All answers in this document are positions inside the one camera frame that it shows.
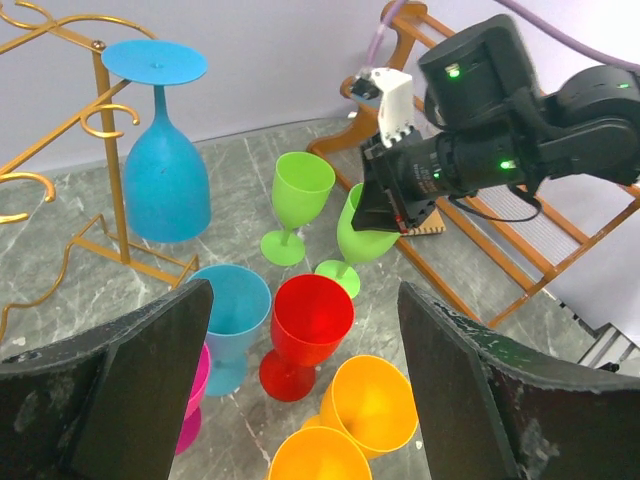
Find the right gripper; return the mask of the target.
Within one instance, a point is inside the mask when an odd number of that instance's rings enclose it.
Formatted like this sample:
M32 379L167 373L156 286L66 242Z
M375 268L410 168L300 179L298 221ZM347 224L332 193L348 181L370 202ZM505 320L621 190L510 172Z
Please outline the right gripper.
M364 181L355 207L356 231L406 235L435 209L435 200L448 193L435 175L446 160L448 134L424 139L409 134L385 148L376 134L362 143Z

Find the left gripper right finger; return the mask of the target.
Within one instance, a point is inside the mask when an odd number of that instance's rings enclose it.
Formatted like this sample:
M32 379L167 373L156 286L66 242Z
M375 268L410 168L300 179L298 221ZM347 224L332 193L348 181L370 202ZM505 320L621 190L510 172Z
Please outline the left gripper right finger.
M563 361L402 282L397 310L435 479L635 479L639 381Z

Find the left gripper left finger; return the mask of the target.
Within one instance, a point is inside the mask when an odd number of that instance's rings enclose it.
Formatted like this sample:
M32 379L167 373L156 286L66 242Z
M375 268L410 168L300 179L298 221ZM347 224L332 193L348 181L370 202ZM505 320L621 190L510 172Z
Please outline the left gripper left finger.
M2 478L168 478L213 299L193 280L2 360Z

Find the light blue wine glass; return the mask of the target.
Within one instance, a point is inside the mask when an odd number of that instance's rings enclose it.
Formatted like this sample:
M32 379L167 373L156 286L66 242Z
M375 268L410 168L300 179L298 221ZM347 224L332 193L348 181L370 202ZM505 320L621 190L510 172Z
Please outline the light blue wine glass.
M205 393L226 396L246 378L246 353L270 314L272 294L259 274L236 264L205 267L191 278L208 281L214 295L206 334L211 371Z

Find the dark blue wine glass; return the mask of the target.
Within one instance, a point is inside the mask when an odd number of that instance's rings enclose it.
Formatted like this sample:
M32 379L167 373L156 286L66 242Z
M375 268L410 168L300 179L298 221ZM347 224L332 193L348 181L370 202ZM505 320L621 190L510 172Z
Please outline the dark blue wine glass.
M102 62L125 80L153 87L153 121L132 146L123 170L130 229L157 243L197 237L212 219L208 173L199 151L171 122L165 88L201 78L208 70L206 58L178 43L144 39L107 47Z

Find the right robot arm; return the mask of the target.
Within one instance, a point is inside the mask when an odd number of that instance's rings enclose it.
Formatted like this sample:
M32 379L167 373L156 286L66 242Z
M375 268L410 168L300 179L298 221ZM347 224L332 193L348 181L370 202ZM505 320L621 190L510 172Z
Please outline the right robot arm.
M378 105L377 133L360 147L357 231L406 233L441 197L459 204L507 187L529 205L546 179L587 174L630 186L639 178L639 77L612 65L579 72L544 95L514 21L496 15L419 61L426 81L423 138L413 80L393 68L360 75L352 95Z

